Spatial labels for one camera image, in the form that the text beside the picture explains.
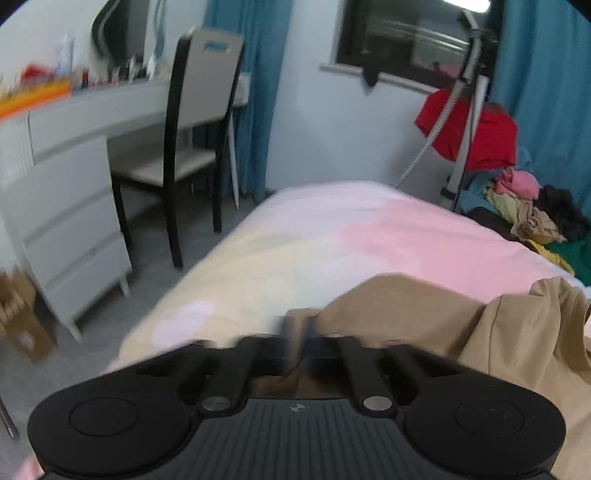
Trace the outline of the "black garment pile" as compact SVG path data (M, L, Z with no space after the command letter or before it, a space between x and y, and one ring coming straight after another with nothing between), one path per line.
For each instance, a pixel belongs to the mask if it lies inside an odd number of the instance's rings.
M568 242L580 241L590 233L590 222L575 205L570 191L545 185L534 205L548 215Z

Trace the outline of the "yellow garment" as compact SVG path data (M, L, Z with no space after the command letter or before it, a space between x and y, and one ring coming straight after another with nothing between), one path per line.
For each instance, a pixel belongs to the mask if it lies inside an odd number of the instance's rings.
M544 245L541 245L531 239L526 239L523 241L523 243L528 249L568 272L571 276L575 275L575 270L573 267L559 254L551 252Z

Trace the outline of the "green garment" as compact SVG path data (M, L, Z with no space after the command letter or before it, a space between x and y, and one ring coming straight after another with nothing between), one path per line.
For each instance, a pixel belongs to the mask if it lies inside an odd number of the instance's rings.
M586 285L590 284L591 245L590 237L576 242L551 243L547 249L560 255L574 270L575 277Z

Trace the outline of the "white vanity desk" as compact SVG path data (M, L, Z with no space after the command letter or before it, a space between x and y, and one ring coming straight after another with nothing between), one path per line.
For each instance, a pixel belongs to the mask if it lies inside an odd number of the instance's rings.
M121 187L159 198L171 258L182 257L177 188L204 170L221 176L222 144L179 148L181 131L217 124L235 88L147 82L78 94L25 119L32 163L1 190L7 228L44 301L73 336L77 321L113 287L125 287L131 262Z

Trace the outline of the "orange box on desk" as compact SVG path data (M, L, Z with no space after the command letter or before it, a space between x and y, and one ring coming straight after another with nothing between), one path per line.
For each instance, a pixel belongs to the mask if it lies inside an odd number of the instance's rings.
M68 98L72 86L69 80L40 84L1 99L0 119L9 118L49 103Z

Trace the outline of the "pastel rainbow bed cover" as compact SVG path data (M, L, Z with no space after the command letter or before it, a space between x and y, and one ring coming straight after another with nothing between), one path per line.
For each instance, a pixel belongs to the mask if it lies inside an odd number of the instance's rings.
M270 333L376 276L402 275L488 303L542 279L583 284L476 222L369 182L277 193L195 265L125 338L113 368L197 339Z

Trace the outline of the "white spray bottle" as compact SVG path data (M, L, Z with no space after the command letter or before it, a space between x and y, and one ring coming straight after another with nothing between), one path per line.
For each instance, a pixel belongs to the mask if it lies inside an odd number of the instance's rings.
M57 78L70 77L73 71L73 52L75 38L70 32L66 32L58 49L55 76Z

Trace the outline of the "cardboard box on floor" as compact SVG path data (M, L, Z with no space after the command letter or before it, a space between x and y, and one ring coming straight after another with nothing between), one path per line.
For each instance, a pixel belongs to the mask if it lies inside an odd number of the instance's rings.
M35 314L37 291L19 269L1 271L1 337L7 338L31 362L47 357L54 341Z

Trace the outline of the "blue curtain left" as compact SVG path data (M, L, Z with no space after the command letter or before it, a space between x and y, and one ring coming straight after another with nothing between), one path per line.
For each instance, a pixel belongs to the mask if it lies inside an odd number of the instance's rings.
M270 130L293 3L290 1L209 1L202 25L245 40L242 74L249 99L233 114L238 189L257 203L266 197Z

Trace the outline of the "blue curtain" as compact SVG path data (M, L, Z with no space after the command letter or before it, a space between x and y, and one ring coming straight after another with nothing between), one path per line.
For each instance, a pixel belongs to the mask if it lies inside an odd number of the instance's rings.
M266 197L270 130L293 3L290 1L209 1L202 25L245 40L242 74L249 99L233 114L238 189L257 203Z
M568 1L507 1L491 90L542 184L590 208L590 21Z

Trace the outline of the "blue curtain right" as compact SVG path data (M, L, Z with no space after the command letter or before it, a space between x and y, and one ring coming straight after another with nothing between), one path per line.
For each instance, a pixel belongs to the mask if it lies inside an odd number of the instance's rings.
M590 208L590 21L568 1L507 1L491 90L542 184Z

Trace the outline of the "beige garment in pile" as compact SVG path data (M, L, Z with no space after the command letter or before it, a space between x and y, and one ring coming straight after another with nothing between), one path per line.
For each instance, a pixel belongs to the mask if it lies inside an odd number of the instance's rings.
M567 241L548 214L532 202L524 202L520 206L517 223L512 227L511 234L522 241L533 240L541 245Z

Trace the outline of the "black and beige chair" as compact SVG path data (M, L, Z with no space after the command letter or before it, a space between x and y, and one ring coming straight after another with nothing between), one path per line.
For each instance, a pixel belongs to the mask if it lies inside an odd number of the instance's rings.
M211 172L213 231L222 231L222 159L244 49L242 36L231 32L197 29L181 36L171 69L163 140L123 154L111 166L115 209L126 245L131 245L131 236L122 187L160 200L171 260L177 269L183 267L177 190L205 170Z

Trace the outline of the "tan hoodie with white print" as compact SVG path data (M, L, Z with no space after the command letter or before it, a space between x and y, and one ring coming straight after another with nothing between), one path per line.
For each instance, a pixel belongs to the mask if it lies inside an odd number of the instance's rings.
M304 371L308 319L322 334L353 336L368 347L411 344L533 390L566 421L564 446L552 470L560 479L590 476L590 301L562 277L535 282L526 294L488 303L402 275L376 276L324 309L293 309L290 365L280 376L252 381L258 396L328 398L341 390Z

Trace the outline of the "wavy vanity mirror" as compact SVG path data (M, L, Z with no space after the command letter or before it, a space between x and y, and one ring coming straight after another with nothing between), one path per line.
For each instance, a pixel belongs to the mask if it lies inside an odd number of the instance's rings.
M91 25L98 57L122 66L132 57L159 58L165 46L166 1L106 1Z

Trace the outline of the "pink garment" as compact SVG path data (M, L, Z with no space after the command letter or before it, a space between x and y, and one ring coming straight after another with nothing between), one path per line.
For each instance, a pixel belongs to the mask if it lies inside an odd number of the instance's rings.
M495 178L498 194L513 194L525 200L537 200L541 186L535 176L527 171L506 168Z

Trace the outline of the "dark window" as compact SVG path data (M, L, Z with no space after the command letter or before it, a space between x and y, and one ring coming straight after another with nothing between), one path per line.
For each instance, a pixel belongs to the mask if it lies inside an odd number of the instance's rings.
M335 63L444 88L469 59L470 29L456 1L345 1Z

